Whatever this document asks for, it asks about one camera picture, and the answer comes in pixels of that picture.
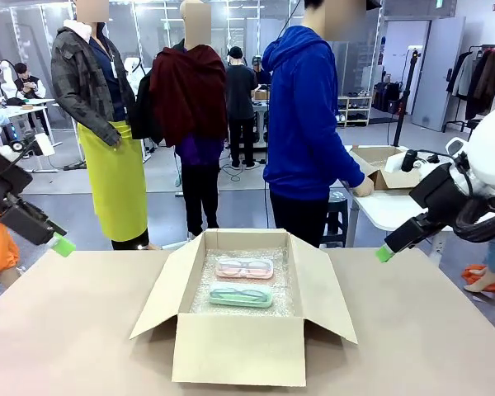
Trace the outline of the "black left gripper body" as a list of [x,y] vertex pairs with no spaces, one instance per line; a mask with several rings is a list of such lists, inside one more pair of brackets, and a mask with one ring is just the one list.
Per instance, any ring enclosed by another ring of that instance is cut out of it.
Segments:
[[30,173],[0,153],[0,223],[34,245],[47,244],[56,234],[64,237],[64,229],[20,197],[31,182]]

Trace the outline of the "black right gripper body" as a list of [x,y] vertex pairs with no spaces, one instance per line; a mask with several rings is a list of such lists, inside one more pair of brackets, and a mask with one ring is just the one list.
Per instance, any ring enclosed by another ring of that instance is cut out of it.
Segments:
[[384,240],[391,252],[413,248],[446,226],[454,225],[469,200],[467,192],[457,186],[451,175],[455,172],[458,173],[453,164],[439,165],[409,193],[425,212],[408,219]]

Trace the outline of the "person's right hand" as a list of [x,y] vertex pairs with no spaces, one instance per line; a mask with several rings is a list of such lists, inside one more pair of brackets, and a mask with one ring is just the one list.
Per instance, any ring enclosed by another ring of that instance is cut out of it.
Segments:
[[358,197],[369,196],[374,190],[374,182],[369,177],[364,177],[363,182],[352,189],[353,194]]

